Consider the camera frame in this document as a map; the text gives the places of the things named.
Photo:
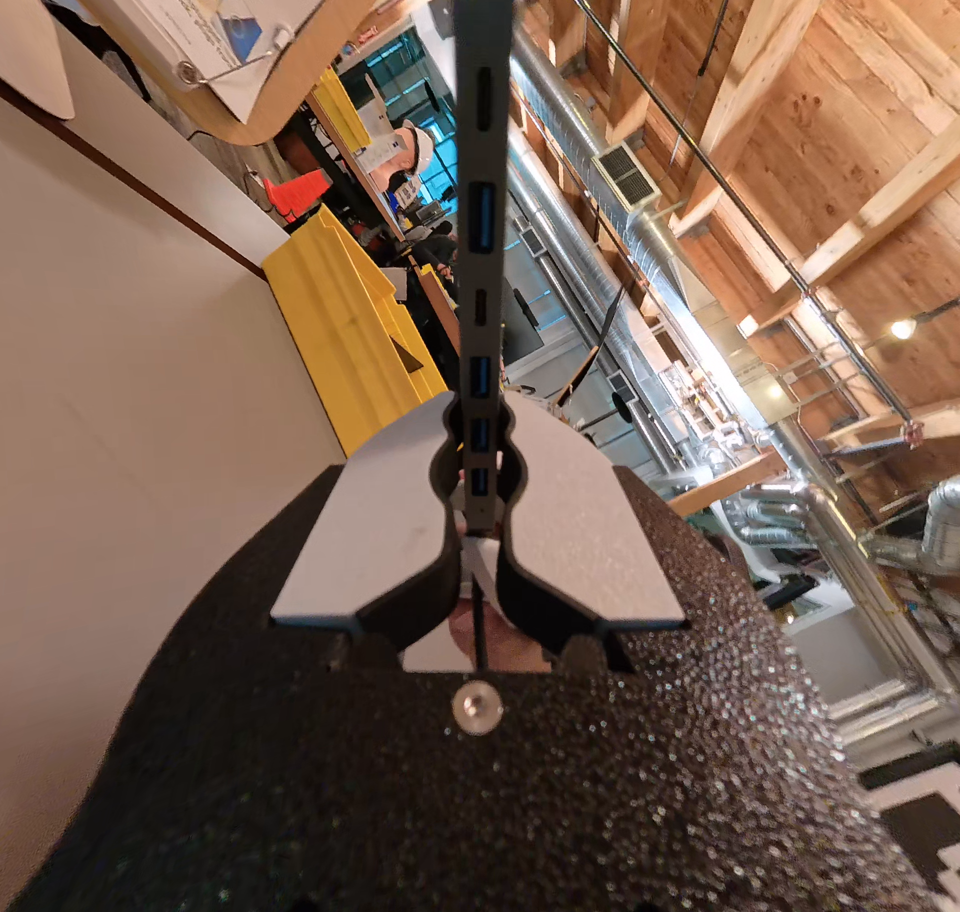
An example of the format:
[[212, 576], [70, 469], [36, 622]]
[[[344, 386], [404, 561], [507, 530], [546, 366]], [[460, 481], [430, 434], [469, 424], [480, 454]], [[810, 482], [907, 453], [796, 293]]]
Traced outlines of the silver ventilation duct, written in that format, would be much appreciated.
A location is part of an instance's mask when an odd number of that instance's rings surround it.
[[[746, 386], [735, 378], [728, 365], [720, 364], [716, 346], [702, 326], [694, 324], [690, 308], [679, 294], [676, 274], [688, 262], [666, 220], [654, 211], [630, 211], [618, 198], [618, 186], [606, 177], [598, 162], [608, 153], [605, 139], [582, 112], [576, 95], [556, 67], [522, 26], [513, 32], [510, 69], [533, 112], [596, 198], [602, 215], [610, 220], [656, 297], [678, 325], [687, 329], [696, 350], [705, 354], [707, 367], [717, 383], [729, 378], [736, 386], [738, 394], [728, 393], [734, 409], [745, 418], [758, 413], [759, 406], [746, 406]], [[794, 477], [791, 495], [808, 514], [808, 527], [819, 539], [818, 547], [830, 569], [856, 603], [873, 636], [901, 667], [898, 680], [908, 692], [923, 683], [936, 693], [958, 698], [958, 677], [937, 657], [915, 620], [891, 596], [837, 507], [834, 476], [810, 436], [793, 417], [767, 424], [774, 449]]]

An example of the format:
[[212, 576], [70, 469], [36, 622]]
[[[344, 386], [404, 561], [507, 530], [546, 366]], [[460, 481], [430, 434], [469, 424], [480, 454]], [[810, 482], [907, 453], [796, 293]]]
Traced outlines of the yellow plastic bin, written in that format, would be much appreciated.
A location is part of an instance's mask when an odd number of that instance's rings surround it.
[[327, 207], [261, 267], [348, 458], [448, 390], [396, 287]]

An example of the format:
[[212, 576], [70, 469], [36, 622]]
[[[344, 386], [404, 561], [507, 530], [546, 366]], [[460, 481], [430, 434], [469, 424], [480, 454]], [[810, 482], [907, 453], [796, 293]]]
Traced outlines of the instruction sheet on stand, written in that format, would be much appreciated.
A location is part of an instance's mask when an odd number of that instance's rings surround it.
[[321, 0], [271, 67], [246, 123], [241, 123], [208, 87], [175, 78], [174, 44], [132, 0], [71, 0], [129, 55], [147, 76], [201, 128], [237, 146], [274, 137], [318, 83], [378, 0]]

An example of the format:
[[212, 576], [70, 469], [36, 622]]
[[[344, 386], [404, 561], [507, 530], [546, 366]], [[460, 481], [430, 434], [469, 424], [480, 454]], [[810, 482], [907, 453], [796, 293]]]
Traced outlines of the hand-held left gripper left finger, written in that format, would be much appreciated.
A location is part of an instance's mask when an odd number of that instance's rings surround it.
[[404, 650], [452, 611], [461, 538], [450, 496], [453, 392], [364, 443], [340, 475], [270, 610], [274, 622], [385, 638]]

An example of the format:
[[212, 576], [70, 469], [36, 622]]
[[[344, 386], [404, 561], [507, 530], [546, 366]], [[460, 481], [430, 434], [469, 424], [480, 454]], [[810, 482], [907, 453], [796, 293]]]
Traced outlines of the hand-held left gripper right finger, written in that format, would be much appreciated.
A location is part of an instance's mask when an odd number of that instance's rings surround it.
[[613, 464], [531, 399], [501, 401], [505, 618], [553, 655], [577, 636], [610, 651], [619, 634], [682, 628], [685, 610]]

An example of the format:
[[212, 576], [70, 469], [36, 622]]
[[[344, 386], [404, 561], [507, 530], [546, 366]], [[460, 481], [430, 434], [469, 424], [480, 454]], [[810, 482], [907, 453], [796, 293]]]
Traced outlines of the grey usb hub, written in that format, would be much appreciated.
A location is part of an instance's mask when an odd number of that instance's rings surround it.
[[496, 526], [502, 292], [514, 0], [453, 0], [463, 513]]

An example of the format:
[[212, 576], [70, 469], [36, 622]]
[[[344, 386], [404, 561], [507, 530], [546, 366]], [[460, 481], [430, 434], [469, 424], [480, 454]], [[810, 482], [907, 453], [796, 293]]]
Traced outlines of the printed instruction sheet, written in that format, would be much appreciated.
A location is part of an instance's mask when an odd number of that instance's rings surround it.
[[272, 66], [321, 0], [131, 0], [174, 44], [174, 77], [246, 123]]

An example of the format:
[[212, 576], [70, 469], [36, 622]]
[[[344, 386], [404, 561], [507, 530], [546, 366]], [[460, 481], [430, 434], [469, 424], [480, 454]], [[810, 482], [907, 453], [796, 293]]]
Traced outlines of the white vent grille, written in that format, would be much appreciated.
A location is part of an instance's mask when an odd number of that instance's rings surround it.
[[628, 213], [655, 209], [663, 193], [628, 143], [609, 146], [592, 157], [594, 173]]

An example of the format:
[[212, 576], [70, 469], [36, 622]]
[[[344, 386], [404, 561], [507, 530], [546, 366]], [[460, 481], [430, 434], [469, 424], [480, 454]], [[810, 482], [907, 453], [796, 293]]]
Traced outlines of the orange traffic cone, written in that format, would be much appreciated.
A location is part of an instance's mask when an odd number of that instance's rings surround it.
[[322, 170], [315, 170], [280, 184], [265, 178], [263, 186], [270, 204], [282, 220], [290, 223], [313, 208], [330, 189], [331, 183]]

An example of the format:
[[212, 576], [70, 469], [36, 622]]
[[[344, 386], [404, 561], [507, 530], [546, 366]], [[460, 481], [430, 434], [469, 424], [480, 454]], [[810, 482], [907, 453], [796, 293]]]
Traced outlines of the person's left hand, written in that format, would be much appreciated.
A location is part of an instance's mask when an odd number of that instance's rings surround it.
[[[485, 602], [483, 619], [487, 668], [509, 673], [549, 674], [552, 671], [542, 646], [512, 626], [496, 606]], [[472, 602], [459, 600], [447, 624], [455, 646], [474, 668], [479, 668]]]

